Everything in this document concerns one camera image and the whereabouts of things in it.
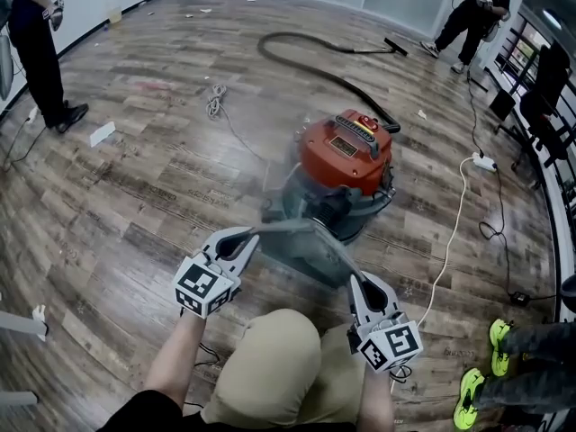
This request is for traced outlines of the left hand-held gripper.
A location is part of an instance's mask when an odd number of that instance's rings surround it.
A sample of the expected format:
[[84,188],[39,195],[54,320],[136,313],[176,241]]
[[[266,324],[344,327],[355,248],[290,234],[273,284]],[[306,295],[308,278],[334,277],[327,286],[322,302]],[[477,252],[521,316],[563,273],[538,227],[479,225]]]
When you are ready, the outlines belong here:
[[240,286],[240,275],[259,244],[251,227],[213,232],[201,250],[186,256],[174,277],[175,300],[186,311],[207,319],[230,302]]

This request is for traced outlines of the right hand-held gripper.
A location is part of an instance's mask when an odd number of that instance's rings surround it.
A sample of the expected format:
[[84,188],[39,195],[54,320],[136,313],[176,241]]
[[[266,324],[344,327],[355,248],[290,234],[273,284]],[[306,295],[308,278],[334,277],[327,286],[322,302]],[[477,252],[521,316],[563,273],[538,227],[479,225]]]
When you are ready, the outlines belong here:
[[[359,353],[375,373],[399,368],[423,351],[416,322],[405,312],[396,312],[396,293],[383,279],[368,272],[351,274],[349,300],[352,353]],[[371,312],[391,316],[369,322]]]

